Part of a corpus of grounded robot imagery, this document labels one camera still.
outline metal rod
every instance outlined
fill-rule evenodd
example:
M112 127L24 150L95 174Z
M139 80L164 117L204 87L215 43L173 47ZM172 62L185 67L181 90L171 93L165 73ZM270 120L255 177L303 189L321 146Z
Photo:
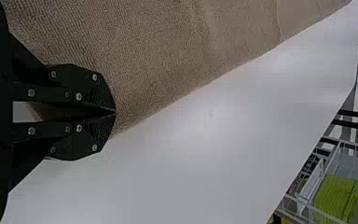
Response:
M293 216L292 214L290 214L282 209L277 208L277 210L278 210L278 212L284 214L287 217L290 217L292 220L294 220L300 224L306 224L303 220L299 219L298 217Z
M309 209L312 209L312 210L314 210L315 212L318 212L318 213L324 215L325 217L328 217L328 218L334 220L334 221L337 222L337 223L346 224L346 223L345 223L344 221L342 221L341 219L339 219L339 218L337 218L337 217L334 217L334 216L332 216L332 215L326 213L325 211L323 211L323 210L321 210L321 209L319 209L319 208L317 208L317 207L314 207L314 206L312 206L312 205L310 205L310 204L303 203L303 202L301 202L300 200L298 200L297 198L293 197L293 196L290 195L290 194L285 194L284 197L287 197L287 198L289 198L289 199L295 201L296 203L302 203L302 204L306 205Z
M324 180L324 177L326 176L327 174L327 169L328 167L331 165L331 163L333 162L333 159L336 157L337 155L337 152L338 152L338 148L339 148L339 145L340 145L340 142L338 142L336 148L333 148L333 153L329 156L329 160L327 165L324 167L324 174L321 176L321 180L316 184L316 189L319 188L319 186L321 185L322 181ZM315 196L315 192L317 190L313 191L312 194L310 195L310 200L307 202L307 204L310 204L310 202L312 202L313 200L313 197Z
M340 140L340 139L329 137L329 136L323 136L321 138L321 142L325 142L325 143L336 145L336 146L338 145L339 142L342 142L342 143L345 143L346 145L350 145L352 147L358 147L358 143Z

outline white table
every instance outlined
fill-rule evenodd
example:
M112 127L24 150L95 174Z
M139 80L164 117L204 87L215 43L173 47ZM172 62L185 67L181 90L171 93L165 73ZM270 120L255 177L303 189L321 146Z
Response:
M353 87L358 0L82 161L43 161L2 223L266 223Z

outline bolt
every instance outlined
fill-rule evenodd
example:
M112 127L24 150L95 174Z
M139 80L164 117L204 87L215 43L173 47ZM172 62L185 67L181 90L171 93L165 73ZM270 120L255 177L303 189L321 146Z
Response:
M51 77L56 78L57 77L57 72L56 71L51 71L50 75L51 75Z
M52 148L50 149L50 154L54 154L56 151L57 151L57 148L56 148L56 147L52 147Z
M76 125L76 131L77 131L78 133L80 133L82 129L83 129L83 127L81 126L81 124L77 124L77 125Z
M28 90L28 96L29 97L34 97L34 95L35 95L34 89L29 89Z
M78 92L78 93L76 94L76 99L77 99L78 101L81 101L81 98L83 98L83 96L82 96L82 94L81 94L80 92Z
M36 133L36 129L34 127L28 128L28 134L34 135Z

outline wire shelf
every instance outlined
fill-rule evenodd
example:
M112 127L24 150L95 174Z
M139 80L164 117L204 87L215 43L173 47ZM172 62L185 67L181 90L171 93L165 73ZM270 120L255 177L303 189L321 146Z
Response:
M287 190L276 213L288 217L295 223L358 223L358 190L356 191L354 187L357 186L358 189L357 148L358 144L341 140L329 151L328 156L325 155L328 149L322 148L323 155L319 154L320 147L319 151L315 149ZM327 197L344 195L346 190L345 192L352 192L352 200L339 203L342 196L338 199L324 199L336 206L328 210L317 204L315 198L318 198L318 194L322 194L321 188L326 185L327 179L331 178L335 179L336 185L330 189ZM338 216L337 213L332 212L334 209L346 209L347 213L339 213Z

